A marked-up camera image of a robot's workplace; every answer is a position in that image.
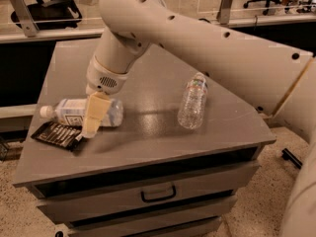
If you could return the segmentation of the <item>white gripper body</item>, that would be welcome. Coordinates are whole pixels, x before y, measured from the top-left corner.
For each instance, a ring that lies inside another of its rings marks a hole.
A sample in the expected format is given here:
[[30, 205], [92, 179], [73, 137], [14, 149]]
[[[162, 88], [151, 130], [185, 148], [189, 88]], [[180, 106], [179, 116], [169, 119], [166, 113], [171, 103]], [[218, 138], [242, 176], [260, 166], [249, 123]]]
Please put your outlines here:
[[107, 95], [115, 94], [122, 88], [128, 73], [129, 62], [126, 59], [115, 59], [113, 64], [104, 65], [96, 55], [93, 55], [86, 74], [86, 93], [88, 95], [95, 92]]

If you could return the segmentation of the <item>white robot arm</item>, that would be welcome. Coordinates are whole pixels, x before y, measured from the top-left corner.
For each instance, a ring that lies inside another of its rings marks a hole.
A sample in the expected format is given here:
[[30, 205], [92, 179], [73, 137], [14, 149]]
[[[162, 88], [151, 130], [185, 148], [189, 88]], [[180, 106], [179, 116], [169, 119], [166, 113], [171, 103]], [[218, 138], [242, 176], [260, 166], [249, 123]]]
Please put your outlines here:
[[106, 25], [87, 71], [83, 134], [94, 136], [133, 62], [156, 44], [209, 73], [309, 145], [280, 237], [316, 237], [316, 64], [312, 54], [176, 14], [162, 0], [100, 0]]

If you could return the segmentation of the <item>cream foam padded gripper finger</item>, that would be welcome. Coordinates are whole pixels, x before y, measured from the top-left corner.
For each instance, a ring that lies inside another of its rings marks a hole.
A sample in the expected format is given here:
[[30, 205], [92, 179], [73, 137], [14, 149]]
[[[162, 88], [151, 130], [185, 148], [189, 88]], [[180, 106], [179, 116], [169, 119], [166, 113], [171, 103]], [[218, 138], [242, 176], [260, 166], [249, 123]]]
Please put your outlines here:
[[87, 99], [86, 112], [82, 124], [82, 136], [85, 138], [93, 138], [101, 122], [110, 108], [110, 97], [102, 92], [96, 92]]

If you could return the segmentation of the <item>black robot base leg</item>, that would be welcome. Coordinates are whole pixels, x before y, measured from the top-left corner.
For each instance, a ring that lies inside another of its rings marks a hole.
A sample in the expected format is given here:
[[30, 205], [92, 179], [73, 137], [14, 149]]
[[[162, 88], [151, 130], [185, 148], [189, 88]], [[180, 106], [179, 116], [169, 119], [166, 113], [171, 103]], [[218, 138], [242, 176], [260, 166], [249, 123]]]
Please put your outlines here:
[[284, 148], [281, 150], [282, 152], [282, 158], [284, 160], [289, 160], [294, 164], [294, 166], [298, 169], [302, 167], [302, 163], [298, 160], [298, 158], [292, 154], [287, 148]]

